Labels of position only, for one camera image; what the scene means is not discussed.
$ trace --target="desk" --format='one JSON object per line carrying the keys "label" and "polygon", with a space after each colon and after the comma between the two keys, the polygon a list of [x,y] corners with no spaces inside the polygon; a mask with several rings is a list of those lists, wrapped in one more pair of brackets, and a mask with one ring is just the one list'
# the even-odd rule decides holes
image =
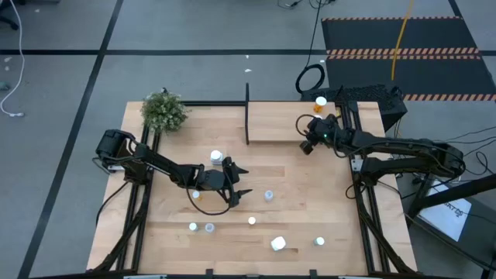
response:
{"label": "desk", "polygon": [[[277,113],[277,103],[272,107]],[[121,129],[135,136],[143,130],[140,108],[141,102],[128,103],[122,121]],[[377,103],[359,103],[359,109],[363,130],[383,136]],[[349,161],[324,146],[305,156],[295,142],[246,145],[244,120],[244,106],[192,107],[180,131],[162,135],[158,152],[179,164],[202,163],[209,169],[213,167],[209,161],[212,150],[231,156],[250,171],[241,175],[235,189],[253,191],[225,215],[207,216],[192,207],[184,189],[155,172],[139,273],[204,274],[213,268],[215,274],[308,275],[310,269],[319,275],[367,274],[356,203],[344,194],[352,184]],[[104,198],[122,184],[122,177],[110,176]],[[392,175],[381,180],[396,187]],[[270,203],[264,201],[266,190],[274,192]],[[127,188],[117,195],[102,212],[88,268],[97,266],[121,236],[129,192]],[[376,196],[384,236],[406,264],[416,269],[399,196],[379,186]],[[202,193],[202,197],[198,205],[205,211],[221,211],[226,206],[215,192]],[[250,216],[257,218],[254,226],[247,222]],[[190,222],[198,223],[200,231],[189,231]],[[215,233],[204,231],[207,222],[215,224]],[[282,251],[270,248],[276,236],[286,239]],[[313,245],[317,236],[324,237],[324,246]],[[128,247],[131,254],[133,239]],[[125,267],[130,267],[130,260]]]}

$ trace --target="potted plant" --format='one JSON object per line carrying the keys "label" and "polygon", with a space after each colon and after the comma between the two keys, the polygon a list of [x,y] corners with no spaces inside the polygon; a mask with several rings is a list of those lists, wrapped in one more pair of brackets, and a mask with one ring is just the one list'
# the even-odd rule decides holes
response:
{"label": "potted plant", "polygon": [[144,125],[155,133],[175,132],[186,120],[188,110],[181,103],[179,95],[170,93],[166,88],[154,92],[143,99],[141,115]]}

